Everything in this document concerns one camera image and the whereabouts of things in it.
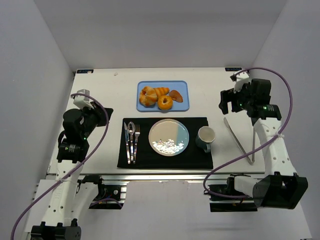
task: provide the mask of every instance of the mug handle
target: mug handle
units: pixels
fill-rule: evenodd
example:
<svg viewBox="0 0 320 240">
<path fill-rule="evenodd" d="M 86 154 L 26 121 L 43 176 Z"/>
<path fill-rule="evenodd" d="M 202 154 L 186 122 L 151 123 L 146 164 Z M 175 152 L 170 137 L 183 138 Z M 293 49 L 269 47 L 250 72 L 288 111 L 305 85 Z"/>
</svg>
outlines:
<svg viewBox="0 0 320 240">
<path fill-rule="evenodd" d="M 204 150 L 206 153 L 210 153 L 211 152 L 211 144 L 207 144 L 206 145 L 206 149 Z"/>
</svg>

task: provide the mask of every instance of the croissant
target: croissant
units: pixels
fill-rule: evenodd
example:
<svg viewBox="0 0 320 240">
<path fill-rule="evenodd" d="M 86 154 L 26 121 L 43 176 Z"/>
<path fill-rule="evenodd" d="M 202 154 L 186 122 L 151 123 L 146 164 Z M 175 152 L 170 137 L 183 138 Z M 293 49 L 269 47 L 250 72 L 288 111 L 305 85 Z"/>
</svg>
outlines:
<svg viewBox="0 0 320 240">
<path fill-rule="evenodd" d="M 154 90 L 158 99 L 163 95 L 167 95 L 170 91 L 168 87 L 155 87 Z"/>
<path fill-rule="evenodd" d="M 139 102 L 146 107 L 154 105 L 157 101 L 155 90 L 150 86 L 145 86 L 139 95 Z"/>
</svg>

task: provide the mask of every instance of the bread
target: bread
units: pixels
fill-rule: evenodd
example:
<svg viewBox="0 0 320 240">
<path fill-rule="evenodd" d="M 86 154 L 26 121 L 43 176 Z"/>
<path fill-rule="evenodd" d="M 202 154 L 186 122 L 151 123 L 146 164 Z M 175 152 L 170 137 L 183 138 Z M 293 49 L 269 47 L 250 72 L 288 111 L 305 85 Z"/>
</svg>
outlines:
<svg viewBox="0 0 320 240">
<path fill-rule="evenodd" d="M 158 107 L 161 110 L 169 110 L 172 108 L 174 101 L 170 96 L 163 95 L 158 99 Z"/>
<path fill-rule="evenodd" d="M 154 90 L 158 99 L 163 95 L 167 95 L 170 91 L 168 87 L 155 87 Z"/>
<path fill-rule="evenodd" d="M 155 90 L 150 87 L 150 86 L 145 86 L 139 95 L 139 102 L 146 106 L 149 107 L 151 105 L 154 105 L 157 101 L 157 94 L 155 92 Z"/>
<path fill-rule="evenodd" d="M 174 100 L 178 103 L 182 103 L 184 101 L 183 97 L 181 96 L 181 94 L 177 90 L 172 90 L 169 93 L 169 96 L 172 98 L 172 100 Z"/>
</svg>

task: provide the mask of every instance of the metal tongs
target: metal tongs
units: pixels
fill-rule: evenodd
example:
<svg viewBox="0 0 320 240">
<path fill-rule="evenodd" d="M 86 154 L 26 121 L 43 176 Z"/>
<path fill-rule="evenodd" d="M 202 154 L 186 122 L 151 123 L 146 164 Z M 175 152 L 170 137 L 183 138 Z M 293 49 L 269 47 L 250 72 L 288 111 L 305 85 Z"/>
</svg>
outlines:
<svg viewBox="0 0 320 240">
<path fill-rule="evenodd" d="M 232 131 L 232 129 L 231 129 L 230 125 L 229 125 L 228 120 L 224 117 L 224 118 L 223 118 L 223 121 L 224 121 L 225 126 L 229 129 L 231 135 L 233 136 L 233 138 L 234 138 L 236 144 L 238 145 L 239 149 L 241 150 L 241 152 L 242 152 L 243 154 L 247 154 L 246 151 L 245 151 L 245 149 L 244 149 L 244 147 L 241 145 L 241 143 L 239 142 L 237 136 L 235 135 L 234 131 Z M 256 147 L 256 131 L 255 131 L 255 129 L 253 129 L 252 150 L 255 150 L 255 147 Z M 253 165 L 254 162 L 255 162 L 255 153 L 252 154 L 252 158 L 251 158 L 251 159 L 250 159 L 250 157 L 247 156 L 247 157 L 246 157 L 246 160 L 248 161 L 248 163 L 249 163 L 250 165 Z"/>
</svg>

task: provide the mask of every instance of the knife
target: knife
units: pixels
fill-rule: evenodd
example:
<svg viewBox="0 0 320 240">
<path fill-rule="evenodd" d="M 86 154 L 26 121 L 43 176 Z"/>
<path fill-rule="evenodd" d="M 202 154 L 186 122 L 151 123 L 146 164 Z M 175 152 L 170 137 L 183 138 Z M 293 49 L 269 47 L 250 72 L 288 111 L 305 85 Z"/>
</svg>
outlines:
<svg viewBox="0 0 320 240">
<path fill-rule="evenodd" d="M 124 136 L 125 136 L 125 146 L 126 146 L 126 156 L 128 158 L 128 164 L 130 164 L 130 152 L 129 152 L 129 132 L 128 132 L 128 128 L 125 122 L 123 122 L 123 126 L 124 126 Z"/>
</svg>

